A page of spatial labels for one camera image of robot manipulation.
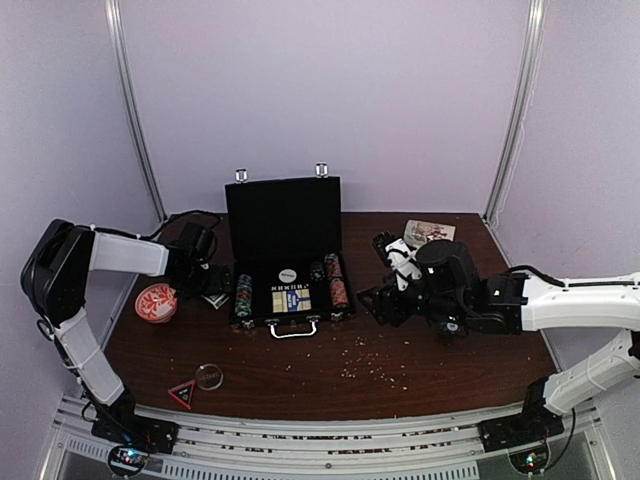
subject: dark wood surface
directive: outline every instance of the dark wood surface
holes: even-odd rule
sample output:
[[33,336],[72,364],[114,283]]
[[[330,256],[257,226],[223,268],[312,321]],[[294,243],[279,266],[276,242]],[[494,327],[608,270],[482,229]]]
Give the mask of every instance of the dark wood surface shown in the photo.
[[[354,291],[379,285],[388,273],[371,247],[373,236],[382,230],[402,234],[410,218],[455,225],[456,239],[469,246],[482,276],[506,268],[477,215],[348,213],[344,256]],[[182,224],[171,225],[163,238],[176,236]],[[224,220],[217,232],[213,261],[231,263]],[[167,324],[150,325],[136,315],[134,301],[157,282],[138,280],[106,349],[142,405],[184,411],[167,389],[192,379],[202,363],[219,365],[224,383],[211,392],[196,390],[194,413],[278,420],[393,418],[506,405],[522,400],[530,382],[554,372],[538,333],[472,333],[445,345],[424,319],[380,327],[360,305],[355,318],[321,323],[318,334],[306,339],[232,330],[228,305],[215,311],[202,299],[179,305]]]

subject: red triangle sign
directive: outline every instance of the red triangle sign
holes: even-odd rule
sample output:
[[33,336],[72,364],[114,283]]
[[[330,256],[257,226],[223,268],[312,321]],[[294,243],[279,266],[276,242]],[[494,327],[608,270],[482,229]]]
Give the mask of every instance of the red triangle sign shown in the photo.
[[170,388],[167,392],[169,392],[169,395],[171,395],[176,402],[187,410],[191,410],[191,398],[193,397],[193,390],[195,389],[195,386],[196,381],[191,380],[190,382],[183,383],[177,387]]

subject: poker chip case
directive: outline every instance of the poker chip case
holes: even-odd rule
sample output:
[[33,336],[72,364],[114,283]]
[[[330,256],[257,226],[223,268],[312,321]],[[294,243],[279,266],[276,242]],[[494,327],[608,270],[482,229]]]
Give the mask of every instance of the poker chip case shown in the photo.
[[[234,256],[230,323],[308,336],[355,314],[342,255],[340,178],[239,182],[225,187]],[[310,324],[308,333],[278,334]]]

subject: red bowl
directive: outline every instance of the red bowl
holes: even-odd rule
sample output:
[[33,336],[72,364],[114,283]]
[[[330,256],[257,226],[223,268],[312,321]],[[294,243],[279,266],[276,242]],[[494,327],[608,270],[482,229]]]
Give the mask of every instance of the red bowl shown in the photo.
[[136,313],[149,323],[167,323],[178,309],[175,293],[166,283],[145,288],[136,299]]

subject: white wall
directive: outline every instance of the white wall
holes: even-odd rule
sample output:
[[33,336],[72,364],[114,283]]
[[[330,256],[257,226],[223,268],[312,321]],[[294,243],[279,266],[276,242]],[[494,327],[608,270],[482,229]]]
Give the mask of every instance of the white wall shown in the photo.
[[[19,274],[55,217],[154,225],[127,129],[104,3],[0,3],[0,477],[33,478],[72,375],[35,327]],[[97,334],[128,277],[94,274]]]
[[224,210],[236,168],[280,178],[320,161],[345,210],[484,209],[529,2],[121,3],[169,211]]
[[[525,136],[498,237],[556,276],[640,271],[640,3],[552,1]],[[549,333],[562,363],[611,330]],[[640,471],[640,382],[597,399],[625,477]]]

